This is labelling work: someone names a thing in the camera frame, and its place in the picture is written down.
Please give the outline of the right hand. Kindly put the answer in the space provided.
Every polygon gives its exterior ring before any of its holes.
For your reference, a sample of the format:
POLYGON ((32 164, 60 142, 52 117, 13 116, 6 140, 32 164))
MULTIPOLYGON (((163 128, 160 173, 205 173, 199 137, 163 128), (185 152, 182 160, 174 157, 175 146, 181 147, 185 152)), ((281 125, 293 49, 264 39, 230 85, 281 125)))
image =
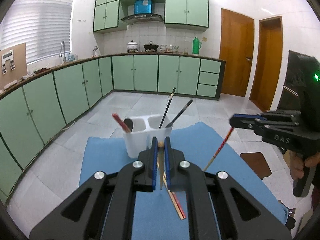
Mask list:
POLYGON ((305 161, 300 158, 296 152, 290 151, 290 174, 293 180, 302 179, 304 176, 304 167, 315 167, 319 164, 319 152, 308 157, 305 161))

